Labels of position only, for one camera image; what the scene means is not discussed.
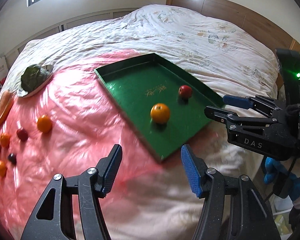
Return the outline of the blue gloved operator hand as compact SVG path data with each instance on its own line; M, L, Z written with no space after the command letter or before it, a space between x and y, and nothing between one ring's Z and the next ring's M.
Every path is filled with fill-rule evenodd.
M300 177L292 172L295 163L296 158L293 158L289 168L285 168L280 161L270 157L264 162L264 184L273 183L273 194L283 199L289 196L291 201L300 197Z

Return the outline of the pink plastic sheet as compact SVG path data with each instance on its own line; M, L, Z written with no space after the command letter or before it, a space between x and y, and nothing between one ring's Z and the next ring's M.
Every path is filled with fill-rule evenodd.
M6 160L17 155L0 177L0 221L13 238L20 239L40 195L54 174L75 176L96 165L114 144L123 159L110 194L101 200L113 239L190 239L203 202L191 192L180 155L157 163L98 82L98 67L135 57L121 50L68 63L37 95L17 100L0 128L11 136ZM49 133L37 128L40 116L52 121ZM22 142L17 130L29 138Z

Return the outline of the white floral bed quilt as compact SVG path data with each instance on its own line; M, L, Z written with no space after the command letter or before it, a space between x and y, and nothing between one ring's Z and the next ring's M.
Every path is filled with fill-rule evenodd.
M147 5L121 18L30 41L3 90L17 91L32 64L50 64L57 72L68 63L121 50L156 53L220 96L277 96L277 61L270 49L230 22L166 5Z

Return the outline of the green tray box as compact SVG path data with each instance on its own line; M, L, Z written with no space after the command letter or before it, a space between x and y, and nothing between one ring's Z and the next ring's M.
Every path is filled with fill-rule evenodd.
M158 162L167 159L211 121L204 114L205 107L223 107L222 97L210 87L155 53L117 61L96 68L95 73ZM189 99L179 96L182 85L192 88ZM156 124L150 116L157 103L170 109L170 119L164 125Z

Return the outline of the large orange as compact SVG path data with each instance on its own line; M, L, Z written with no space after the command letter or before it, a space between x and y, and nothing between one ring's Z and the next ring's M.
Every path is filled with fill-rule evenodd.
M42 133L49 133L52 129L52 121L47 115L42 115L37 120L37 128Z

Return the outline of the dark plum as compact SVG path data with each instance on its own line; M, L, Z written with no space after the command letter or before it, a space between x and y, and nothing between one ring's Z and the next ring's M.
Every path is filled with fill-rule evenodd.
M10 153L7 159L12 165L15 166L17 164L17 155L15 153Z

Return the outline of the small orange left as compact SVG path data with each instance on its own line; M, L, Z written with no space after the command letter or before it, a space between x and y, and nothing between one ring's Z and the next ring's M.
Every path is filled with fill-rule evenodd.
M2 160L0 160L0 176L3 178L4 176L6 176L6 172L7 172L7 166L6 163Z

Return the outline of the small orange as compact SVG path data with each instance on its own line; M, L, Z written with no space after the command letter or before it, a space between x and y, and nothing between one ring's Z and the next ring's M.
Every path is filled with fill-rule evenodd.
M7 172L7 166L6 163L2 160L0 160L0 176L3 178L4 176L6 176L6 172Z
M8 133L1 133L0 145L4 148L9 148L11 136Z

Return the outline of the wooden headboard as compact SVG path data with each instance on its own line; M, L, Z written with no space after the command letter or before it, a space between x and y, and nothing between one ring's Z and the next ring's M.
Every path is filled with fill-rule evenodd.
M273 52L281 48L300 53L300 43L289 33L259 13L237 3L228 0L166 0L166 4L231 22Z

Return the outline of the small orange back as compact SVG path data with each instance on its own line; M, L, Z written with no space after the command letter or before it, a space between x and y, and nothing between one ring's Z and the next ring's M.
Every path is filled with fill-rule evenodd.
M4 148L9 148L11 136L8 133L1 133L0 145Z

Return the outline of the metal oval plate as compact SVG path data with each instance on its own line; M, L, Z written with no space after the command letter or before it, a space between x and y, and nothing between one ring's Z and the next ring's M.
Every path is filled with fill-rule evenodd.
M17 97L28 98L38 93L52 79L53 65L33 64L28 66L20 78Z

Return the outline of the carrot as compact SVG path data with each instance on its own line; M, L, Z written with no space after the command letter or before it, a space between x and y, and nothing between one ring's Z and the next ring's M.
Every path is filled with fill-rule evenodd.
M13 106L13 95L9 90L3 92L0 99L0 125L7 119L8 114Z

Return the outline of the orange ceramic plate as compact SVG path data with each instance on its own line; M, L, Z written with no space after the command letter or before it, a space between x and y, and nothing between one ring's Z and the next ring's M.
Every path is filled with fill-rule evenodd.
M6 121L14 100L13 98L10 98L5 104L2 104L1 102L2 100L0 101L0 126Z

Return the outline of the green leafy vegetable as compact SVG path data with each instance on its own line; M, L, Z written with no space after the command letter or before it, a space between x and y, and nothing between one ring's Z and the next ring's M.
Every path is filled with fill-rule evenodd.
M37 89L50 75L50 72L38 64L33 64L25 69L21 76L21 87L27 92Z

